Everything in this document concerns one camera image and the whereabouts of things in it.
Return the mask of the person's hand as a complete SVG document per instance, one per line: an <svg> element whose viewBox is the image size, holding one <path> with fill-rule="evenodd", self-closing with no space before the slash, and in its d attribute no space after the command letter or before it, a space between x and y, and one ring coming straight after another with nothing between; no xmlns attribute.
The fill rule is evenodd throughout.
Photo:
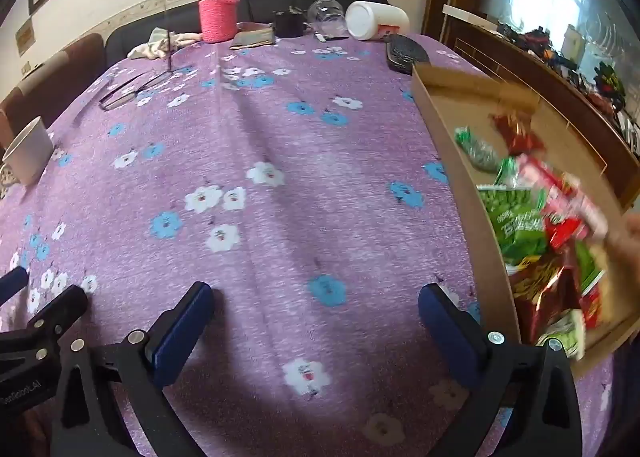
<svg viewBox="0 0 640 457"><path fill-rule="evenodd" d="M638 213L627 213L619 229L611 229L605 238L605 250L610 259L620 266L627 281L639 286L640 279L640 218Z"/></svg>

